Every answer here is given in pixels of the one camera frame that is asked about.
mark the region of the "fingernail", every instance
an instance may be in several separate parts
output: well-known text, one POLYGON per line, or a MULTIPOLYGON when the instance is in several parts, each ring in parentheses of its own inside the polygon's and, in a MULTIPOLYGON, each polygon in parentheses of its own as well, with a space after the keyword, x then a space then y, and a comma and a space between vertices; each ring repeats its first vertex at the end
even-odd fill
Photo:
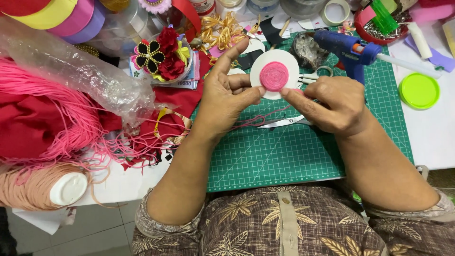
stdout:
POLYGON ((286 96, 288 93, 289 93, 289 89, 288 88, 284 88, 283 90, 280 91, 280 94, 283 97, 286 96))
POLYGON ((298 92, 298 93, 300 93, 301 95, 303 95, 303 91, 302 90, 300 90, 300 89, 293 89, 293 90, 298 92))
POLYGON ((264 94, 267 90, 263 86, 259 86, 259 91, 261 92, 261 97, 262 97, 262 96, 264 96, 264 94))

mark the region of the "wooden stick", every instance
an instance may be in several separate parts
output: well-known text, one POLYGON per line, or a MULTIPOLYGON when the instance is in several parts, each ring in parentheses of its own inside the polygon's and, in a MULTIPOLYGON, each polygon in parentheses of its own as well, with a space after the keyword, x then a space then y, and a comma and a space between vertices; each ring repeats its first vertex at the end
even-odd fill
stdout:
MULTIPOLYGON (((280 36, 282 36, 284 34, 284 32, 286 31, 286 29, 288 28, 288 25, 289 25, 289 22, 291 21, 291 17, 289 17, 286 22, 284 23, 283 25, 283 28, 281 28, 281 31, 280 31, 280 36)), ((275 49, 275 47, 277 47, 277 44, 274 44, 272 45, 272 47, 270 47, 271 50, 275 49)))

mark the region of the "glue gun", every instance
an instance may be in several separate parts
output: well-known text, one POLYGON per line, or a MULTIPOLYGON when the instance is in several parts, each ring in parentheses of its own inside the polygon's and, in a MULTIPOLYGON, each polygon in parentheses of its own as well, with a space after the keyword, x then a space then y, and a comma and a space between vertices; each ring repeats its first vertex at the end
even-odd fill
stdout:
POLYGON ((360 43, 360 39, 342 33, 318 30, 306 32, 324 50, 332 52, 339 58, 335 67, 346 71, 346 75, 365 85, 364 65, 371 65, 381 46, 369 43, 360 43))

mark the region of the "hand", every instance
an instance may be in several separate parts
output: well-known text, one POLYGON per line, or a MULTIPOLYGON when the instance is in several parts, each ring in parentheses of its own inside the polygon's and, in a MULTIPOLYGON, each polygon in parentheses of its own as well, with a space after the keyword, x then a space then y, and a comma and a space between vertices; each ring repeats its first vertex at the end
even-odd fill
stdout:
POLYGON ((369 111, 364 104, 364 86, 349 77, 320 77, 303 92, 283 89, 281 95, 309 121, 328 133, 358 134, 369 120, 369 111))
POLYGON ((249 40, 244 39, 223 53, 207 75, 192 133, 200 132, 205 137, 220 139, 237 121, 240 112, 252 104, 261 103, 266 90, 262 86, 251 87, 250 75, 227 75, 231 63, 248 44, 249 40))

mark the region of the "patterned shirt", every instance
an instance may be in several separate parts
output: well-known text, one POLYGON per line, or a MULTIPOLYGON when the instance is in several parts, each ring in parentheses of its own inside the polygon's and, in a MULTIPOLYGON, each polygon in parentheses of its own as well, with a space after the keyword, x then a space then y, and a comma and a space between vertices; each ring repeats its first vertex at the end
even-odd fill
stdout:
POLYGON ((168 256, 453 256, 455 207, 442 192, 421 212, 364 205, 369 222, 336 182, 248 190, 206 202, 185 225, 137 213, 134 255, 168 256))

